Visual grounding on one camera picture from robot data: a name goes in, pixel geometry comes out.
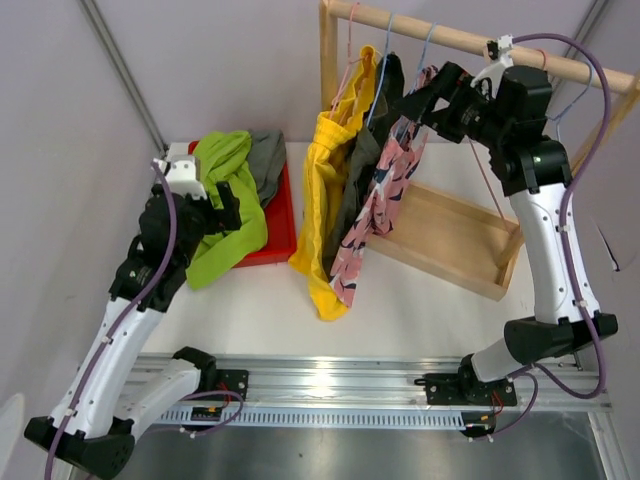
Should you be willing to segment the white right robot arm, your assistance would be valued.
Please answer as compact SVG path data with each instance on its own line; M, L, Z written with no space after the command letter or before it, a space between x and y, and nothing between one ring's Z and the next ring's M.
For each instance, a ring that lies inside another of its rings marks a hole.
M552 87L545 71L523 65L502 73L497 91L448 62L394 110L454 143L486 147L490 167L519 221L534 286L534 314L508 321L503 336L465 356L450 385L467 403L540 361L594 349L618 331L590 290L571 215L575 185L565 147L544 132Z

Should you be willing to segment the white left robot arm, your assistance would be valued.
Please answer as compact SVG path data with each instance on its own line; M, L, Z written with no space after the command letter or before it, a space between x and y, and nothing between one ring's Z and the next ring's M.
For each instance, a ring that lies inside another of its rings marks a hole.
M30 419L25 428L25 438L48 453L47 478L57 460L97 479L115 478L136 442L170 407L215 392L215 357L183 347L149 384L126 401L120 398L142 347L185 283L200 241L241 225L230 185L220 182L216 189L219 207L199 186L185 193L166 181L152 187L85 360L60 404L49 415Z

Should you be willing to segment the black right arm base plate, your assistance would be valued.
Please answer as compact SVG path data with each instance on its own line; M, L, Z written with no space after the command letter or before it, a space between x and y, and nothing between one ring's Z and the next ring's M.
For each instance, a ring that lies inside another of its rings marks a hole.
M515 387L508 380L476 382L462 380L457 374L430 373L413 381L422 387L432 406L508 406L517 405Z

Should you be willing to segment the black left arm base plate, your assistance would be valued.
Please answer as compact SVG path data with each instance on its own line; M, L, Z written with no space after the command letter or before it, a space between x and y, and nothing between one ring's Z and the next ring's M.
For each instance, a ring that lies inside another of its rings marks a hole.
M196 393L208 392L208 395L202 397L202 400L236 402L237 399L230 395L230 392L235 392L245 400L249 387L249 377L248 370L219 369L216 372L215 379L207 385L201 384Z

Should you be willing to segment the lime green shorts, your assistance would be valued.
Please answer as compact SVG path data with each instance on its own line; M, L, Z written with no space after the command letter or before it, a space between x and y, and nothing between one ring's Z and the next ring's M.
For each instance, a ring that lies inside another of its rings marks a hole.
M265 213L247 161L252 146L245 130L212 132L193 150L214 219L186 271L193 290L207 287L268 240Z

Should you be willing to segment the blue hanger of grey shorts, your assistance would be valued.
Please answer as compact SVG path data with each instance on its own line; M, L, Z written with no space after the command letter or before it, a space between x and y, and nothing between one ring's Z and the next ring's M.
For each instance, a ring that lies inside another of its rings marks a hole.
M566 115L571 111L571 109L586 95L586 93L591 89L593 84L594 77L596 76L595 68L590 61L586 62L586 65L589 67L589 76L587 84L582 88L580 93L576 95L562 110L560 110L557 114L550 117L549 120L554 127L555 139L558 142L562 142L561 138L561 128L563 119Z

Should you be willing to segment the blue hanger of patterned shorts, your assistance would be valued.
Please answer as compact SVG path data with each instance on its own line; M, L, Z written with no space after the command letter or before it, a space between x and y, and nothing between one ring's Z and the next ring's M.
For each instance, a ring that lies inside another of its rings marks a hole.
M438 26L438 23L433 22L428 31L428 34L423 44L423 49L420 56L419 64L414 76L414 81L407 95L413 94L416 90L421 88L424 85L426 79L430 75L431 67L427 64L426 57L427 57L427 50L431 42L431 37L437 26ZM395 129L395 132L394 132L394 138L398 141L399 144L403 143L404 138L409 130L410 124L411 124L411 121L409 119L407 119L404 115L400 116L399 126Z

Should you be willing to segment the grey shorts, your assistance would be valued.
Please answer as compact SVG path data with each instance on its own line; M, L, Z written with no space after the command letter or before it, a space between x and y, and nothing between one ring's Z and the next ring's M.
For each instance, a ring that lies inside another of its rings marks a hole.
M280 175L286 162L284 134L278 129L250 130L251 147L247 155L260 205L266 208L279 190Z

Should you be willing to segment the pink patterned shorts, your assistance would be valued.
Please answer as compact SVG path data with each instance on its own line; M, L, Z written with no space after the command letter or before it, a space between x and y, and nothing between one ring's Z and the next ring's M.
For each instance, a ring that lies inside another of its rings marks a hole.
M416 137L413 125L399 144L394 138L399 123L400 116L386 139L363 207L341 241L327 276L330 287L346 307L351 307L355 299L366 244L372 236L384 236L394 230L401 201L426 146L424 137Z

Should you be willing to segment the dark olive shorts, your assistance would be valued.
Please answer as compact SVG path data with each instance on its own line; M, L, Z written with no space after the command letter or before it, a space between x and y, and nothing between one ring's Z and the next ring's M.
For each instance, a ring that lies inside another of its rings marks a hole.
M390 112L390 105L401 98L404 91L405 78L402 63L394 52L388 54L385 59L386 66L379 65L376 68L375 88L378 88L379 83L382 83L382 87L373 109L371 122L369 125L365 124L359 131L355 145L347 154L348 177L343 199L322 257L327 276L330 276L341 241L363 207L369 183L373 178L374 169L386 139L391 127L399 118L397 113Z

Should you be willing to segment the blue hanger of olive shorts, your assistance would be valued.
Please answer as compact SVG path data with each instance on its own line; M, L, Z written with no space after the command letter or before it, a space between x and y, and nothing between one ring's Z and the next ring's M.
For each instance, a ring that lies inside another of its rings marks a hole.
M391 38L391 32L392 32L392 27L393 27L393 23L394 23L394 18L395 18L395 13L391 12L389 15L389 21L387 24L387 28L386 28L386 36L385 36L385 44L384 44L384 51L383 51L383 55L382 55L382 63L381 63L381 67L380 67L380 75L378 78L378 83L377 83L377 87L376 87L376 91L375 91L375 95L374 95L374 99L373 102L371 103L371 107L369 110L369 114L367 116L367 120L366 120L366 127L369 129L371 127L371 123L377 108L377 104L379 102L379 98L381 95L381 91L382 91L382 87L384 84L384 77L386 74L386 66L387 66L387 62L388 62L388 55L390 53L390 38Z

